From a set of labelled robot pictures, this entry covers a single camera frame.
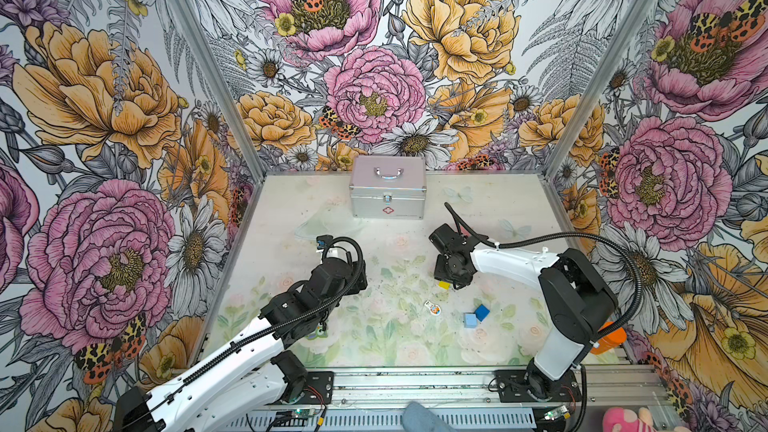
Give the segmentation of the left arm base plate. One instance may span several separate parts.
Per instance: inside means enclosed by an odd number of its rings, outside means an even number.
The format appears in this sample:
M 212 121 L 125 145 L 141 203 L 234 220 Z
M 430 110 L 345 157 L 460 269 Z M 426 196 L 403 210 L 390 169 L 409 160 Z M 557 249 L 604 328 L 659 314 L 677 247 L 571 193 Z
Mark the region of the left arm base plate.
M 335 373 L 309 371 L 296 405 L 328 406 L 332 403 Z

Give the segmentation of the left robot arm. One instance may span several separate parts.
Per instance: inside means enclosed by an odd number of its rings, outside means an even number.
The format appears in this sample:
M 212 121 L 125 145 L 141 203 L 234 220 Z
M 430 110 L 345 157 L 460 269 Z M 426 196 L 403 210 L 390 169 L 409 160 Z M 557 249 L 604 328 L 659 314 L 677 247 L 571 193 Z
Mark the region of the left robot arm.
M 308 280 L 274 296 L 211 355 L 149 392 L 126 392 L 114 430 L 216 431 L 254 407 L 294 400 L 307 371 L 291 346 L 326 327 L 341 299 L 366 286 L 362 258 L 323 257 Z

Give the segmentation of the dark blue wood cube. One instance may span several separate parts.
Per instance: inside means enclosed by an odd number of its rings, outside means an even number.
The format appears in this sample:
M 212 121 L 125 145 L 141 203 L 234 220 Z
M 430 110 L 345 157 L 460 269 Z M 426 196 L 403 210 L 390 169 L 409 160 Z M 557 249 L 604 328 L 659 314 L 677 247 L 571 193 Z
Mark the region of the dark blue wood cube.
M 490 310 L 485 305 L 479 305 L 474 311 L 474 315 L 479 322 L 485 320 L 490 314 Z

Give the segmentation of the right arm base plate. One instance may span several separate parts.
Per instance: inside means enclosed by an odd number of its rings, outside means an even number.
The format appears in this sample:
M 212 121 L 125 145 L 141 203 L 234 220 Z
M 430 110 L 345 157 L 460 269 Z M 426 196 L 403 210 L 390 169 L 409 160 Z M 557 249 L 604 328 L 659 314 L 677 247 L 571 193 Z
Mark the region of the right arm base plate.
M 575 403 L 582 398 L 581 387 L 572 371 L 553 380 L 542 373 L 530 373 L 521 368 L 496 370 L 488 390 L 497 393 L 502 403 Z

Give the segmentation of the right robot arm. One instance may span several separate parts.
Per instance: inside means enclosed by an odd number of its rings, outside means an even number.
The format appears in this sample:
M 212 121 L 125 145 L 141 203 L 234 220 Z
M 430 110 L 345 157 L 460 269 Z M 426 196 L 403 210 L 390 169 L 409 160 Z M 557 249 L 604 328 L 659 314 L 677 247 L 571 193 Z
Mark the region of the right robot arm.
M 553 328 L 518 380 L 535 400 L 553 399 L 567 373 L 621 327 L 611 320 L 618 310 L 617 296 L 578 249 L 532 251 L 447 224 L 435 229 L 429 241 L 438 252 L 434 269 L 438 281 L 462 289 L 483 273 L 541 292 Z

